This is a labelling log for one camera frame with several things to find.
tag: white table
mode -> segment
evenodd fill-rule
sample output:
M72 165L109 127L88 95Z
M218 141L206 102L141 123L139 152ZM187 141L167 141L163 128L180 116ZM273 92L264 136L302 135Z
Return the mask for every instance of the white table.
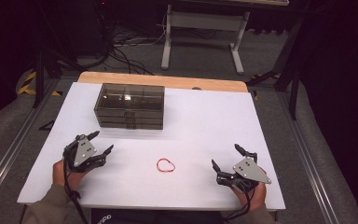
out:
M93 112L101 84L74 83L18 203L40 200L51 184L51 166L78 134L100 131L91 143L96 155L114 144L104 167L83 180L84 207L227 211L241 206L231 189L216 184L214 159L223 171L242 160L239 144L258 153L258 164L272 180L266 204L284 209L281 188L250 93L166 88L164 130L101 128ZM167 158L176 169L161 173Z

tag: gray carpet floor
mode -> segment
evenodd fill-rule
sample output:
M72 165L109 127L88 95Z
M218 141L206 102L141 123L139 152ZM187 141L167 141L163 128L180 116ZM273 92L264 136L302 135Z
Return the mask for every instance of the gray carpet floor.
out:
M245 69L244 76L236 74L228 50L228 44L232 37L233 33L230 32L217 32L212 39L202 39L184 31L175 32L172 38L171 61L168 70L160 69L162 42L154 45L126 46L120 49L129 59L143 63L146 69L155 75L249 80L252 75L264 74L272 68L287 34L254 35L252 31L246 32L240 47L240 56ZM92 60L79 60L80 63L90 61ZM90 70L128 72L124 63L119 63L112 58ZM24 72L19 81L19 87L29 73L30 71ZM18 195L48 137L48 132L39 131L39 127L55 120L65 95L72 82L76 81L77 76L76 72L64 71L64 76L55 88L55 91L62 91L63 95L48 98L31 128L25 144L21 146L19 155L0 185L0 223L19 223L22 205L16 203ZM249 90L257 92L255 108L272 161L279 175L287 207L277 213L277 218L281 223L286 224L326 223L304 163L299 156L297 140L291 129L292 121L287 118L287 109L279 100L279 94L288 97L289 91L275 92L272 89L274 81L274 79L269 79L257 87L249 88ZM11 146L21 125L33 110L33 102L33 95L20 94L15 102L0 111L0 160ZM295 123L299 126L315 166L321 174L338 220L340 223L358 224L356 201L314 120L307 93L302 86L299 90L296 114L297 121ZM70 211L70 223L80 223L75 209ZM235 219L231 223L242 223L241 218Z

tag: sleeve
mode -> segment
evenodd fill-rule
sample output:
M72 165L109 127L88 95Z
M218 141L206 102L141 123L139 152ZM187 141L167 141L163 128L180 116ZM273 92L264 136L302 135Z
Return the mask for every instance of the sleeve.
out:
M42 200L27 207L22 224L63 224L70 199L61 185L51 185Z
M279 224L272 219L265 204L247 213L244 220L244 224Z

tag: white metal stand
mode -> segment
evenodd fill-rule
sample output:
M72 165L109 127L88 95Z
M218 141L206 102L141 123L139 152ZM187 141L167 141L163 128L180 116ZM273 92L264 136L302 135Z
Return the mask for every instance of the white metal stand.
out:
M165 45L164 52L162 54L161 68L165 70L169 67L172 43L171 28L173 26L184 28L213 29L237 32L233 43L231 43L229 46L237 73L242 75L243 67L241 63L240 54L238 53L238 48L240 46L242 36L249 19L249 14L249 12L245 12L243 16L220 16L199 13L175 12L172 11L172 6L168 5Z

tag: red rubber band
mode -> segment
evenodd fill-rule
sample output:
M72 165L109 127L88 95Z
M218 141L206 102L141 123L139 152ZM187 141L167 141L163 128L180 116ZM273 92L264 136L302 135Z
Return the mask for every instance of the red rubber band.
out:
M167 161L170 165L173 166L173 169L171 169L171 170L161 170L161 168L159 168L159 166L158 166L158 164L159 164L161 161ZM165 158L159 159L159 161L157 162L156 166L157 166L157 169L158 169L160 172L163 172L163 173L172 172L172 171L175 170L175 165L174 165L172 162L170 162L168 159L165 159Z

